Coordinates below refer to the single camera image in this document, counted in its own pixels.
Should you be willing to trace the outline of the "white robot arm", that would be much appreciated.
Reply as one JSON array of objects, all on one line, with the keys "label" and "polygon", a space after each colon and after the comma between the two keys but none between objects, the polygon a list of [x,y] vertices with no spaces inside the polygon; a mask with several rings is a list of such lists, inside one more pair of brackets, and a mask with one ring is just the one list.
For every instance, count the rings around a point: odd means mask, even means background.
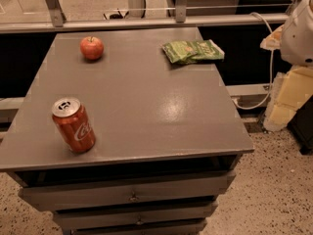
[{"label": "white robot arm", "polygon": [[260,43],[265,50],[280,50],[281,58],[304,67],[313,66],[313,0],[301,0],[285,23]]}]

